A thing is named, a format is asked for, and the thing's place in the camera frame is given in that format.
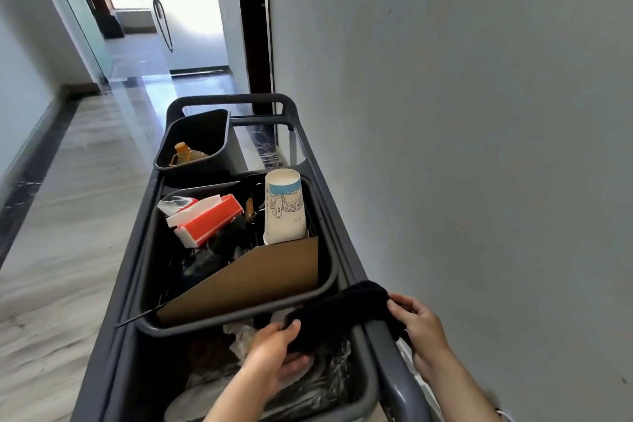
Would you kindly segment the dark wooden door frame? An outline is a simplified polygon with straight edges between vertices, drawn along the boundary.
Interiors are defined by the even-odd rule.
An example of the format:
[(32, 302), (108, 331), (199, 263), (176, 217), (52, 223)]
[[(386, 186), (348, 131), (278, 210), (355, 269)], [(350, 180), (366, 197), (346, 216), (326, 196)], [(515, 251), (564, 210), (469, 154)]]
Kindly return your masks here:
[(239, 0), (249, 92), (272, 93), (266, 0)]

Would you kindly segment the orange capped bottle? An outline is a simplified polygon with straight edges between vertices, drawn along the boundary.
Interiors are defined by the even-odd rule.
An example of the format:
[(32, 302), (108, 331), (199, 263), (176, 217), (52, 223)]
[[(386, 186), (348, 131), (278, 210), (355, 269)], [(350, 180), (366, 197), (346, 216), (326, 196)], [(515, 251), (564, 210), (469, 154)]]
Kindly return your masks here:
[(179, 165), (188, 164), (191, 162), (200, 161), (209, 157), (208, 154), (191, 149), (186, 143), (179, 142), (174, 146), (175, 154), (172, 156), (169, 167), (175, 167)]

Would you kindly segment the person's left forearm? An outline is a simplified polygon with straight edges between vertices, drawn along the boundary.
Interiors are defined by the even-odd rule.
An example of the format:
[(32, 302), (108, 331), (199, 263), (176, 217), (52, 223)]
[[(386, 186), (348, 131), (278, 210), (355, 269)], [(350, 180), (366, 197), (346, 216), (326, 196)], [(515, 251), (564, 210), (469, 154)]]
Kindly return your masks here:
[(279, 391), (278, 377), (243, 367), (217, 398), (202, 422), (257, 422)]

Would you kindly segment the black plastic bag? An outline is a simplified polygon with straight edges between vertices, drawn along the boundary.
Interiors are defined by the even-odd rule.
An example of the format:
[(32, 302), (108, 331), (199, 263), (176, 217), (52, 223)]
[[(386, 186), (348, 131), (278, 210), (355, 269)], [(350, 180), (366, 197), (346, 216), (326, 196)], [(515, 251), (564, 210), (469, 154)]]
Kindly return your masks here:
[(177, 288), (183, 293), (256, 247), (255, 224), (238, 216), (180, 263)]

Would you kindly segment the brown cardboard sheet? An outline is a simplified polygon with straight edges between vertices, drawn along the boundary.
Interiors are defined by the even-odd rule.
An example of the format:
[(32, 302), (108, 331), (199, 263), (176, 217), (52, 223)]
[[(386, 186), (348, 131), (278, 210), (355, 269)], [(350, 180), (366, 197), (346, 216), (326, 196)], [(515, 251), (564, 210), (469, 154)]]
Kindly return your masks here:
[(256, 247), (158, 310), (176, 326), (224, 316), (318, 288), (319, 238)]

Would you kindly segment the person's left hand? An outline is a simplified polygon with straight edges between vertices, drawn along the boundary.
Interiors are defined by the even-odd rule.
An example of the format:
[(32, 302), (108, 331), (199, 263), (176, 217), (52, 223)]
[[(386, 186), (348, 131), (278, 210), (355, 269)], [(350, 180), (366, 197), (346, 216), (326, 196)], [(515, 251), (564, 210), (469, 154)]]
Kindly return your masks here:
[(247, 370), (266, 371), (275, 374), (279, 379), (280, 387), (283, 379), (290, 378), (295, 373), (301, 372), (309, 361), (309, 355), (299, 352), (286, 354), (282, 347), (283, 329), (285, 328), (281, 324), (275, 323), (259, 330), (253, 339), (251, 349), (242, 366), (242, 368), (246, 367)]

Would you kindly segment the orange and white tissue pack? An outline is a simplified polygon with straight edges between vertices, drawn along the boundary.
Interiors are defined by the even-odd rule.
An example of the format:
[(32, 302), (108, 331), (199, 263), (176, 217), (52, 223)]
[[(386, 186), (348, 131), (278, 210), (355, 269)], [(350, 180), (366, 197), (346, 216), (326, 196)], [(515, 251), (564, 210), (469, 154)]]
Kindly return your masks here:
[(168, 227), (186, 249), (198, 249), (210, 237), (242, 215), (244, 209), (233, 194), (213, 195), (166, 218)]

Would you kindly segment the person's right hand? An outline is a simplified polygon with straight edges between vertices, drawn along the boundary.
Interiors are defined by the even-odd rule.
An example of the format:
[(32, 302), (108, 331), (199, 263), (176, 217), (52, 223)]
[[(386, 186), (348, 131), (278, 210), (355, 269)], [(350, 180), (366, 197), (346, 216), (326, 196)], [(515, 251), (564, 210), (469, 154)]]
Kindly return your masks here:
[(441, 362), (452, 353), (439, 317), (413, 297), (390, 293), (389, 300), (394, 300), (412, 313), (407, 333), (413, 351), (413, 364), (427, 383), (432, 382)]

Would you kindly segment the clear plastic wrapper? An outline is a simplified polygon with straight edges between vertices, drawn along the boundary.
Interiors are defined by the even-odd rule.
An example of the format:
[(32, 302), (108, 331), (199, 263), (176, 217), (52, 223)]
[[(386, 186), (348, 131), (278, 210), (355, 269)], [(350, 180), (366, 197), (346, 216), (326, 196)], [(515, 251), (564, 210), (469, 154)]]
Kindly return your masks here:
[(157, 204), (156, 208), (167, 218), (176, 215), (178, 212), (194, 205), (198, 199), (182, 195), (167, 195)]

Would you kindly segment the black cloth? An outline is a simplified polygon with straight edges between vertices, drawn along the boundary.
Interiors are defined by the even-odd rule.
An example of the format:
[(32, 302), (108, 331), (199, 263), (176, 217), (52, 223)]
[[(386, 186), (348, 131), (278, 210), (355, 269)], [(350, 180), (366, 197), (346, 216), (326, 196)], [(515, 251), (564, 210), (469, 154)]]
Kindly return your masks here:
[(313, 300), (290, 312), (284, 328), (300, 321), (297, 337), (289, 344), (289, 354), (309, 354), (330, 338), (337, 337), (368, 321), (385, 322), (393, 340), (406, 339), (407, 328), (389, 311), (387, 290), (372, 281), (351, 285), (335, 295)]

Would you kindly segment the person's right forearm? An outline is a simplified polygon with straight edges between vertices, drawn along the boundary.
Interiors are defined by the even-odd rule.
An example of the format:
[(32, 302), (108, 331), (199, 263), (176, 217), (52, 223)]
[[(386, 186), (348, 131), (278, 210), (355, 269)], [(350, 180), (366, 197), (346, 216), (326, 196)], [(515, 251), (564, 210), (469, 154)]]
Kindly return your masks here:
[(425, 377), (444, 422), (506, 422), (450, 350), (432, 355), (427, 365)]

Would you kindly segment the white printed paper cup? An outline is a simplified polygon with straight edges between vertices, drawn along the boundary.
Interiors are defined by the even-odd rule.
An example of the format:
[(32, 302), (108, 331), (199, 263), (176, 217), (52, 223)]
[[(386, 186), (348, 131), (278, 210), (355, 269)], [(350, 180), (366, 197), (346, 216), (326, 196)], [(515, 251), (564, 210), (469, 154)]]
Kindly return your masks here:
[(271, 170), (265, 176), (265, 245), (308, 237), (301, 175), (293, 169)]

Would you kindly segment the dark grey service cart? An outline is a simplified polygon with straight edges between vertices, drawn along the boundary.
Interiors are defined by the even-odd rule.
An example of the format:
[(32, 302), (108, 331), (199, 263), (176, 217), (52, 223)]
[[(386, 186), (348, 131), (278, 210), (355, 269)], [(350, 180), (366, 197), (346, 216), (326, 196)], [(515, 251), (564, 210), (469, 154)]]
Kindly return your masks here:
[[(276, 115), (232, 116), (234, 126), (286, 125), (303, 151), (304, 161), (294, 168), (312, 184), (316, 192), (321, 214), (331, 237), (339, 261), (336, 285), (342, 289), (351, 283), (362, 282), (367, 275), (354, 249), (343, 220), (312, 152), (301, 125), (294, 101), (280, 93), (250, 95), (192, 96), (178, 98), (167, 110), (167, 122), (184, 117), (188, 106), (222, 105), (281, 105)], [(154, 355), (141, 355), (143, 343), (158, 347), (163, 343), (176, 342), (178, 337), (154, 338), (139, 331), (132, 322), (116, 328), (116, 324), (135, 316), (137, 289), (140, 280), (142, 250), (148, 233), (151, 213), (160, 195), (168, 189), (211, 185), (238, 181), (247, 176), (263, 174), (263, 171), (240, 172), (232, 180), (228, 172), (212, 172), (201, 176), (163, 176), (154, 170), (149, 178), (144, 198), (134, 223), (122, 266), (107, 306), (104, 321), (99, 330), (96, 345), (91, 353), (82, 386), (72, 412), (70, 422), (141, 422), (158, 419), (159, 402), (166, 401), (151, 389), (150, 383), (142, 382), (138, 392), (134, 388), (142, 373), (155, 373), (174, 367), (175, 356), (153, 365)], [(369, 321), (351, 332), (352, 356), (358, 369), (353, 370), (353, 394), (355, 402), (333, 410), (329, 415), (309, 418), (310, 422), (359, 422), (369, 417), (377, 403), (382, 404), (391, 422), (434, 422), (434, 411), (427, 402), (422, 387), (392, 340), (386, 323)]]

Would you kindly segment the small black bin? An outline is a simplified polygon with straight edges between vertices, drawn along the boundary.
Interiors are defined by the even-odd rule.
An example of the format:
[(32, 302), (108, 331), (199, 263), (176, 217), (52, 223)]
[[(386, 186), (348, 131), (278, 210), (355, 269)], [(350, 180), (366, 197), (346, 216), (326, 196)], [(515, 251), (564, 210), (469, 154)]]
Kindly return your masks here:
[[(162, 138), (154, 161), (155, 169), (168, 176), (228, 172), (231, 168), (228, 153), (231, 127), (230, 112), (225, 109), (189, 115), (172, 122)], [(204, 156), (177, 163), (178, 144)]]

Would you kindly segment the thin black rod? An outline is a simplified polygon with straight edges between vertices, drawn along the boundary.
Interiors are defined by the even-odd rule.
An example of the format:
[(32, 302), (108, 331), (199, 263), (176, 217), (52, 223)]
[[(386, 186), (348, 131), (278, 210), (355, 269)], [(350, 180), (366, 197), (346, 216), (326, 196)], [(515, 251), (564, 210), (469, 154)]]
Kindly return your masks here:
[(116, 328), (121, 328), (121, 327), (124, 327), (124, 326), (130, 324), (131, 322), (134, 322), (134, 321), (136, 321), (138, 319), (141, 319), (141, 318), (143, 318), (145, 316), (149, 316), (151, 314), (154, 314), (154, 313), (158, 312), (160, 309), (162, 309), (164, 306), (166, 306), (167, 304), (168, 304), (168, 302), (165, 302), (163, 304), (159, 304), (158, 306), (153, 307), (152, 309), (146, 310), (146, 311), (144, 311), (144, 312), (142, 312), (142, 313), (140, 313), (140, 314), (138, 314), (136, 316), (130, 317), (129, 319), (126, 319), (124, 321), (119, 322), (118, 324), (116, 324), (115, 327)]

